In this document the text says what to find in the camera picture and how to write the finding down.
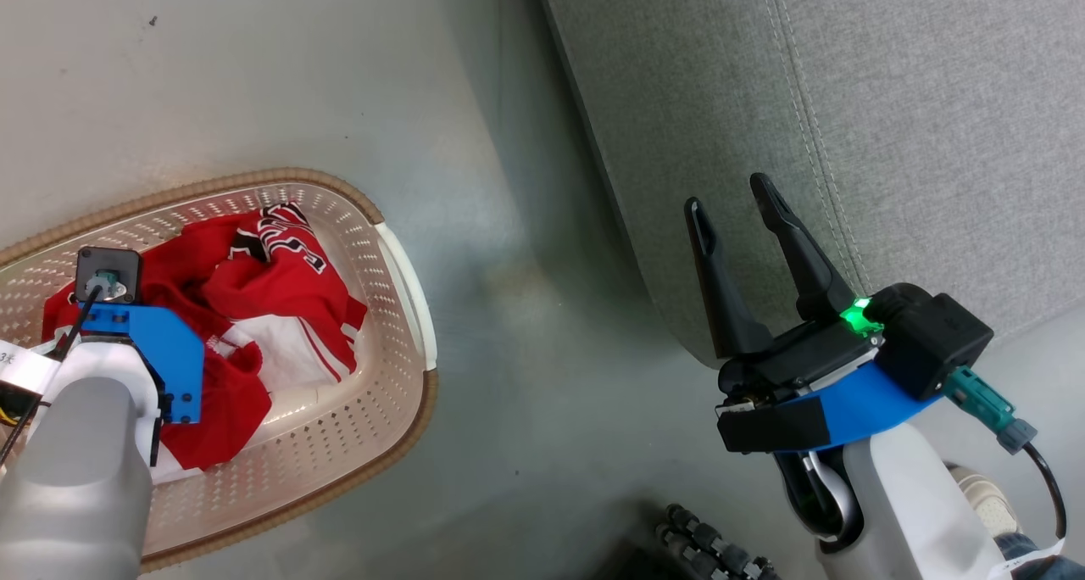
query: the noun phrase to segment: black cable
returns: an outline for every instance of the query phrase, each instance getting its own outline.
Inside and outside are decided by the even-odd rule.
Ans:
[[[1035,446],[1031,442],[1024,446],[1023,451],[1032,457],[1033,463],[1039,468],[1044,482],[1047,484],[1047,490],[1051,493],[1051,503],[1055,504],[1055,537],[1061,540],[1067,537],[1067,504],[1062,501],[1062,492],[1059,490],[1059,484],[1055,480],[1055,473],[1051,472],[1051,466],[1047,465],[1047,460],[1041,455],[1039,451],[1036,451]],[[1030,573],[1025,580],[1039,580],[1051,569],[1055,562],[1054,556],[1047,557],[1043,565]]]
[[[102,293],[102,286],[94,286],[94,289],[90,289],[90,294],[87,295],[87,301],[82,302],[82,309],[79,310],[79,317],[76,319],[75,324],[72,325],[72,332],[67,333],[64,340],[60,341],[56,348],[49,352],[51,359],[63,361],[67,357],[67,352],[72,348],[75,337],[82,328],[84,322],[87,320],[87,314],[90,314],[90,307],[94,305],[95,299],[98,299],[98,294]]]
[[[79,330],[82,328],[84,322],[87,321],[87,317],[90,314],[90,307],[94,305],[95,299],[98,299],[98,294],[101,293],[101,286],[94,286],[94,289],[90,289],[90,294],[87,295],[87,301],[82,302],[82,309],[79,310],[79,317],[76,319],[75,324],[72,325],[72,332],[64,337],[64,340],[60,341],[56,348],[52,349],[51,352],[48,352],[48,357],[58,361],[63,361],[65,357],[67,357],[67,352],[71,351],[75,337],[78,336]],[[31,396],[30,405],[25,413],[23,413],[23,416],[18,418],[18,423],[16,423],[15,427],[12,428],[11,434],[8,434],[8,440],[4,440],[3,447],[0,448],[0,465],[3,465],[4,461],[8,461],[8,455],[15,447],[15,441],[18,440],[20,434],[23,434],[23,429],[26,424],[30,422],[30,417],[33,417],[35,411],[38,410],[39,403],[41,403],[41,396]]]
[[[8,453],[11,453],[12,448],[15,447],[15,441],[18,440],[18,435],[23,434],[23,428],[26,424],[30,422],[30,417],[34,412],[38,410],[38,401],[41,398],[35,398],[34,402],[30,403],[30,408],[23,413],[23,416],[18,418],[18,423],[12,428],[11,434],[8,434],[8,440],[4,440],[3,448],[0,449],[0,465],[3,465],[4,461],[8,460]]]

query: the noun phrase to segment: seam stitching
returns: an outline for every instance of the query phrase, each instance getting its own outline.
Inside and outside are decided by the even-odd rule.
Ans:
[[[852,267],[855,268],[856,274],[860,274],[864,280],[864,282],[860,282],[860,289],[861,283],[865,283],[867,291],[871,291],[873,286],[870,285],[870,274],[868,274],[867,267],[863,262],[863,255],[859,252],[859,245],[855,243],[855,233],[853,233],[852,224],[847,220],[847,212],[844,210],[844,202],[841,201],[840,189],[837,186],[837,177],[832,171],[832,160],[829,158],[829,150],[825,146],[825,137],[821,134],[821,125],[818,124],[817,111],[814,108],[814,98],[810,96],[809,83],[806,81],[806,72],[803,69],[803,60],[799,54],[799,41],[795,39],[794,28],[792,28],[791,13],[788,12],[788,0],[780,0],[780,3],[783,5],[783,15],[788,21],[788,34],[791,36],[791,46],[795,50],[795,63],[797,66],[795,83],[799,85],[800,94],[805,93],[806,95],[806,102],[804,105],[808,105],[810,108],[810,117],[814,120],[814,129],[817,131],[816,141],[821,143],[821,152],[825,154],[825,162],[829,171],[829,181],[827,182],[827,185],[830,185],[831,193],[835,195],[835,206],[840,210],[840,218],[843,223],[842,228],[847,235],[844,243],[846,244],[847,241],[851,240],[852,247],[850,247],[848,253],[851,255],[851,253],[854,252]]]
[[[837,245],[837,253],[838,253],[838,255],[840,255],[841,262],[843,262],[843,263],[846,265],[846,263],[851,262],[851,260],[844,258],[844,249],[840,245],[840,240],[837,240],[837,225],[833,225],[833,221],[832,221],[833,218],[829,216],[829,211],[830,211],[829,202],[826,201],[825,190],[821,189],[821,181],[819,181],[819,179],[818,179],[819,176],[817,173],[817,168],[814,166],[814,154],[812,154],[812,152],[810,152],[809,141],[806,140],[806,129],[803,126],[802,115],[799,113],[799,103],[795,101],[795,91],[791,87],[791,74],[788,73],[788,64],[783,60],[783,47],[780,44],[780,35],[776,30],[776,23],[773,20],[773,9],[771,9],[770,4],[768,3],[768,0],[765,0],[765,12],[768,14],[768,25],[769,25],[769,27],[773,28],[773,38],[776,41],[777,54],[779,54],[779,56],[780,56],[780,66],[783,68],[783,77],[784,77],[784,79],[788,82],[788,92],[791,93],[791,106],[794,108],[794,112],[795,112],[795,121],[799,123],[799,136],[802,137],[802,139],[803,139],[803,146],[806,147],[806,158],[809,160],[809,164],[810,164],[810,175],[814,178],[814,185],[817,186],[818,197],[821,198],[821,209],[825,211],[826,221],[828,221],[828,223],[829,223],[829,232],[832,235],[832,243]],[[795,83],[796,85],[799,83],[797,77],[795,78]],[[814,139],[814,137],[812,134],[810,136],[810,140],[813,141],[813,139]]]

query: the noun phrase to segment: clothing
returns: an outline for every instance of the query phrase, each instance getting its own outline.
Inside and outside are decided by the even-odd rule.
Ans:
[[[46,302],[43,340],[76,320],[72,291]],[[144,253],[139,301],[174,310],[205,344],[201,422],[162,428],[186,469],[232,460],[271,408],[268,390],[335,384],[357,366],[366,307],[292,203],[186,225]]]
[[[965,465],[946,464],[946,468],[992,537],[1021,532],[1021,521],[1013,506],[993,480]]]
[[[1023,533],[1005,533],[995,538],[995,542],[1003,551],[1006,560],[1024,556],[1027,553],[1038,551],[1036,544]],[[1067,557],[1055,557],[1055,565],[1044,572],[1037,580],[1085,580],[1085,567],[1074,563]],[[1044,560],[1037,560],[1022,565],[1013,571],[1014,580],[1023,580],[1030,577],[1033,571],[1044,565]]]

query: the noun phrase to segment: laundry basket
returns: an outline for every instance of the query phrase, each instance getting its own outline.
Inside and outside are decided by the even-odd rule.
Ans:
[[[437,395],[433,322],[410,260],[380,210],[341,179],[281,168],[186,185],[72,221],[0,252],[0,337],[35,345],[46,298],[84,245],[148,250],[187,223],[293,201],[354,297],[369,307],[358,369],[334,386],[279,391],[233,461],[158,486],[143,570],[209,553],[357,487],[413,446]]]

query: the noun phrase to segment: white label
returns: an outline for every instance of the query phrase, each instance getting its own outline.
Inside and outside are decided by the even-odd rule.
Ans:
[[[0,340],[0,382],[43,395],[60,366],[60,361]]]

